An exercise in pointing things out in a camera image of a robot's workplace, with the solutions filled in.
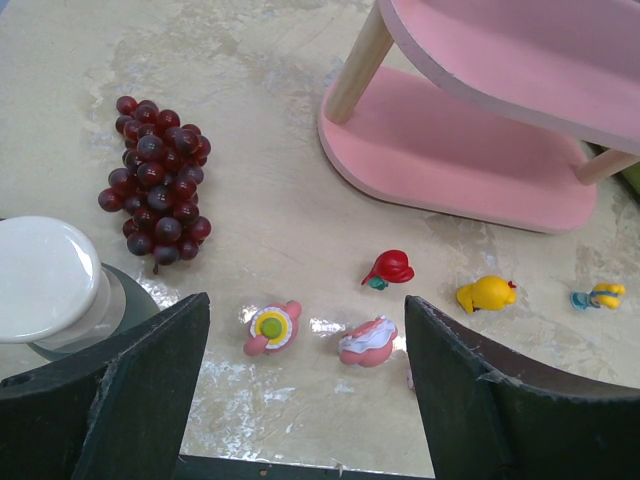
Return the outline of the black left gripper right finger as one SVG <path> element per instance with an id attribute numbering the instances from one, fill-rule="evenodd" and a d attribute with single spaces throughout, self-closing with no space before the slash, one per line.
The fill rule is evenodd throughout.
<path id="1" fill-rule="evenodd" d="M 437 478 L 638 478 L 638 389 L 536 361 L 418 296 L 404 310 Z"/>

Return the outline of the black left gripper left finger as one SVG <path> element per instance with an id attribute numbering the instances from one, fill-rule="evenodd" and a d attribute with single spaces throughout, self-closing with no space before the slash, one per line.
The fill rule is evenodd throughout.
<path id="1" fill-rule="evenodd" d="M 209 326 L 208 295 L 190 295 L 2 380 L 2 478 L 172 478 Z"/>

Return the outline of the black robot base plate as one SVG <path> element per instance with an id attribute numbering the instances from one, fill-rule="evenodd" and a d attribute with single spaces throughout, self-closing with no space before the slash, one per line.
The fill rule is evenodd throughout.
<path id="1" fill-rule="evenodd" d="M 192 480 L 422 480 L 394 473 L 237 459 L 178 456 L 174 479 Z"/>

